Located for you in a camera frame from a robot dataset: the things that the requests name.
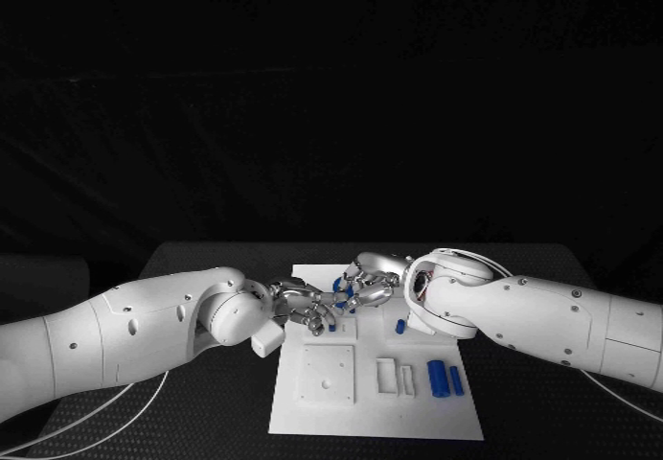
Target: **black background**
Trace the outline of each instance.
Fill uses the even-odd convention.
[[[0,252],[560,242],[660,302],[654,4],[2,5]]]

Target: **table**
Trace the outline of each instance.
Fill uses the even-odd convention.
[[[580,263],[559,244],[448,242],[168,242],[141,278],[227,265],[269,282],[292,264],[344,264],[361,251],[418,257],[436,247],[482,254],[513,274],[593,288]],[[69,458],[632,458],[663,451],[663,425],[624,406],[575,369],[495,346],[478,333],[459,342],[484,441],[268,434],[279,351],[260,359],[249,343],[204,352],[174,369],[142,417],[115,438]],[[30,456],[79,449],[138,412],[160,377],[138,383],[118,402]],[[637,405],[663,414],[663,395],[601,378]],[[44,433],[73,422],[116,389],[62,399]]]

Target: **white board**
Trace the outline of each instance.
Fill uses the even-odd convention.
[[[292,276],[330,291],[331,284],[347,266],[348,263],[328,265],[325,268],[320,265],[312,265],[312,268],[309,265],[295,265]],[[307,276],[308,272],[314,274],[314,281]],[[393,343],[386,340],[382,308],[393,305],[400,305],[400,309],[403,306],[407,308],[403,299],[392,299],[377,308],[356,309],[356,314],[350,316],[356,322],[356,335],[348,335],[345,343],[334,338],[328,331],[320,337],[312,337],[309,333],[302,333],[301,325],[291,321],[285,324],[269,433],[482,440],[471,387],[455,340],[425,344],[405,343],[407,340]],[[338,349],[347,345],[353,348],[351,405],[327,402],[325,406],[314,408],[296,401],[301,400],[301,380],[312,381],[301,371],[301,355],[305,353],[302,350],[305,346],[314,345],[333,345]],[[397,397],[380,397],[376,385],[377,358],[393,359],[397,374],[400,366],[410,366],[412,398],[406,397],[400,377],[396,379]],[[446,368],[458,367],[464,396],[455,396],[451,391],[448,398],[432,397],[426,367],[426,362],[432,359],[442,360]]]

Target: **blue battery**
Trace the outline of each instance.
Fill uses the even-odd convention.
[[[462,384],[459,383],[458,368],[455,366],[451,366],[448,368],[448,371],[451,372],[452,389],[455,391],[455,396],[462,396],[465,393],[462,392]]]
[[[435,398],[445,398],[451,395],[448,390],[445,362],[439,360],[428,361],[428,377],[431,379],[431,390]]]
[[[397,320],[396,323],[396,333],[402,334],[405,331],[405,321],[402,319]]]

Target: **white cable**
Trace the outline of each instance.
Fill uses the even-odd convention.
[[[168,377],[168,371],[165,371],[165,374],[162,375],[161,383],[158,384],[158,388],[154,391],[154,394],[151,395],[151,398],[148,399],[148,403],[144,405],[142,409],[139,412],[134,415],[134,418],[122,425],[122,427],[111,433],[103,439],[96,441],[93,444],[90,444],[86,448],[79,448],[79,450],[75,450],[73,452],[63,453],[62,455],[54,455],[53,457],[13,457],[13,456],[0,456],[1,460],[54,460],[57,458],[67,457],[69,455],[75,455],[76,453],[83,452],[87,449],[92,449],[95,446],[98,446],[100,443],[108,441],[135,421],[135,419],[142,415],[145,412],[147,408],[149,407],[151,402],[154,401],[155,395],[158,394],[158,391],[161,390],[162,383],[165,382],[165,377]]]
[[[495,268],[495,266],[498,266],[504,271],[501,270],[497,270],[501,275],[504,277],[507,276],[513,276],[511,273],[508,272],[508,270],[505,268],[503,268],[495,262],[490,261],[490,259],[487,259],[484,256],[480,256],[478,254],[472,254],[471,252],[468,251],[464,251],[461,249],[449,249],[449,251],[454,251],[456,252],[458,254],[464,254],[467,255],[468,257],[472,257],[472,256],[477,256],[477,257],[472,257],[475,258],[480,262],[488,262],[490,264],[494,264],[491,267]],[[579,369],[579,371],[583,373],[583,376],[601,387],[602,390],[605,390],[608,392],[608,394],[616,398],[625,405],[628,405],[629,407],[632,407],[638,412],[641,412],[642,414],[645,414],[652,420],[655,420],[657,422],[663,423],[663,418],[657,417],[655,415],[652,415],[651,413],[648,413],[644,409],[641,409],[638,406],[635,406],[631,402],[625,401],[624,398],[621,398],[621,396],[618,396],[615,394],[615,392],[595,379],[589,376],[589,374],[582,370]]]
[[[15,446],[14,448],[10,448],[7,450],[2,450],[0,452],[0,457],[2,455],[7,455],[8,453],[11,452],[15,452],[17,450],[21,450],[24,448],[28,448],[30,446],[33,446],[34,444],[40,443],[41,441],[46,441],[49,438],[51,438],[53,436],[56,436],[57,434],[63,433],[67,429],[73,428],[76,425],[79,425],[89,417],[92,417],[92,415],[95,415],[100,410],[103,410],[112,403],[113,401],[116,401],[116,398],[119,398],[119,396],[128,391],[128,389],[134,386],[134,384],[131,383],[115,395],[113,397],[102,404],[96,407],[96,409],[93,409],[83,417],[80,417],[75,422],[72,422],[70,424],[67,424],[66,426],[63,426],[60,429],[57,429],[56,431],[53,431],[51,433],[49,433],[47,435],[41,436],[40,438],[28,441],[27,443],[21,444],[20,446]]]

